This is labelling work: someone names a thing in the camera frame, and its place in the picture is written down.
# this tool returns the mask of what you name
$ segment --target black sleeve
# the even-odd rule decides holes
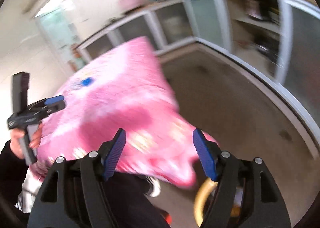
[[[17,158],[10,149],[10,141],[6,142],[0,154],[0,192],[11,206],[17,203],[27,170],[25,160]]]

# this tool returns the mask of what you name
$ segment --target black pants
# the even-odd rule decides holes
[[[110,208],[120,228],[170,228],[160,212],[149,202],[134,175],[114,173],[104,184]]]

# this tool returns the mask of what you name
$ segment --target cabinet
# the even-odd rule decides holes
[[[155,50],[159,49],[159,45],[152,34],[145,16],[140,16],[117,28],[119,30],[123,41],[127,42],[136,37],[147,37]]]
[[[292,50],[284,87],[320,126],[320,17],[292,7]]]
[[[96,41],[88,45],[85,49],[89,53],[92,59],[104,54],[105,52],[111,50],[113,45],[111,44],[107,35],[103,35]]]
[[[155,10],[168,44],[192,36],[192,29],[183,3],[175,3]]]
[[[228,53],[230,32],[224,0],[185,0],[185,6],[197,40]]]
[[[278,0],[226,1],[233,38],[231,53],[273,79],[281,29]]]

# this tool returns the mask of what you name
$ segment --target wooden shelf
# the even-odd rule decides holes
[[[266,77],[273,80],[273,76],[269,72],[269,64],[271,62],[253,47],[244,49],[238,46],[235,56],[241,58],[243,61],[247,62],[249,65],[263,73]]]
[[[256,21],[256,20],[250,19],[248,16],[244,16],[244,17],[241,17],[241,18],[236,18],[235,20],[239,21],[239,22],[243,22],[243,23],[247,23],[247,24],[256,26],[258,28],[269,30],[269,31],[277,33],[277,34],[280,34],[280,27],[277,24],[272,23],[272,22]]]

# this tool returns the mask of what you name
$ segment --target pink blanket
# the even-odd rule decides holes
[[[91,83],[81,84],[88,78]],[[81,158],[123,128],[127,143],[117,171],[152,175],[178,186],[193,184],[191,164],[198,158],[192,142],[195,128],[177,113],[174,93],[146,38],[93,60],[59,94],[67,106],[43,121],[38,162],[30,167],[37,178],[45,176],[58,156]]]

